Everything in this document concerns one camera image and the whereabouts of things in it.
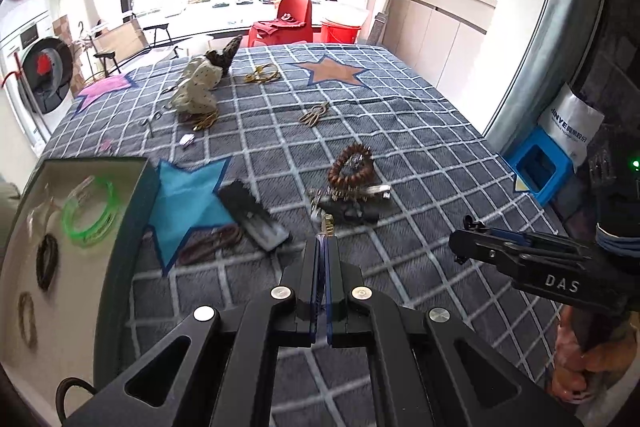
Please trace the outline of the right hand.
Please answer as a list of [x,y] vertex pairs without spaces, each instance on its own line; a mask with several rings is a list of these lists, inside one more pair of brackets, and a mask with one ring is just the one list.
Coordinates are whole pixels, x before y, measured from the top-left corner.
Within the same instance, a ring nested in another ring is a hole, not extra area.
[[573,329],[573,312],[562,306],[551,381],[547,385],[550,395],[566,403],[578,398],[588,389],[587,375],[607,373],[622,377],[637,356],[637,329],[630,323],[620,339],[600,343],[589,351],[582,351]]

